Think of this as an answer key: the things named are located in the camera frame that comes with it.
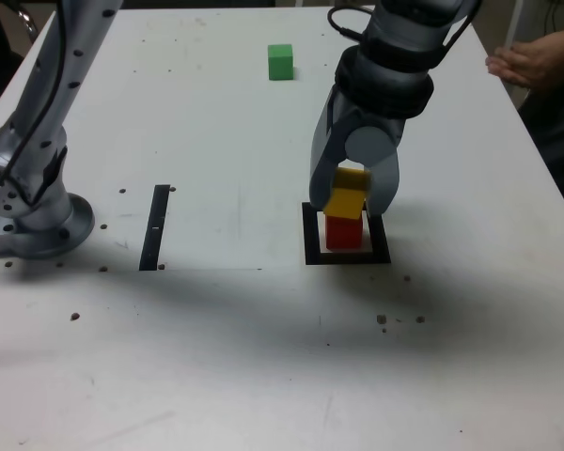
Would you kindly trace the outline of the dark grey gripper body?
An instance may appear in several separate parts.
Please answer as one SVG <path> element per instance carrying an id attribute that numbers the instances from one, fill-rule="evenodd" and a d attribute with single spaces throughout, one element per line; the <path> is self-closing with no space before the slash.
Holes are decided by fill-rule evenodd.
<path id="1" fill-rule="evenodd" d="M 357 106 L 338 87 L 334 105 L 334 125 L 341 127 L 345 148 L 397 148 L 405 126 L 404 119 L 392 119 Z"/>

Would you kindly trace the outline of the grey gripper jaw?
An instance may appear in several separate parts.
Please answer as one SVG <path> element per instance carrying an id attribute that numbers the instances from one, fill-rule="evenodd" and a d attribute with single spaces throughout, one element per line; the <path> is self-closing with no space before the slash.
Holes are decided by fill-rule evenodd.
<path id="1" fill-rule="evenodd" d="M 345 152 L 350 161 L 362 164 L 368 172 L 368 212 L 384 214 L 400 183 L 396 145 L 382 129 L 360 127 L 346 139 Z"/>
<path id="2" fill-rule="evenodd" d="M 332 194 L 336 168 L 346 158 L 345 137 L 334 125 L 334 105 L 338 89 L 332 88 L 314 131 L 310 156 L 309 202 L 324 208 Z"/>

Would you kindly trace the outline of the person's hand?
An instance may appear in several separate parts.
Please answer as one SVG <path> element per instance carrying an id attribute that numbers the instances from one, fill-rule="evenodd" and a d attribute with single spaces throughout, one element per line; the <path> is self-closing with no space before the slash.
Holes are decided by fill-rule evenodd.
<path id="1" fill-rule="evenodd" d="M 549 90 L 564 83 L 564 31 L 531 42 L 499 47 L 485 61 L 490 74 L 531 90 Z"/>

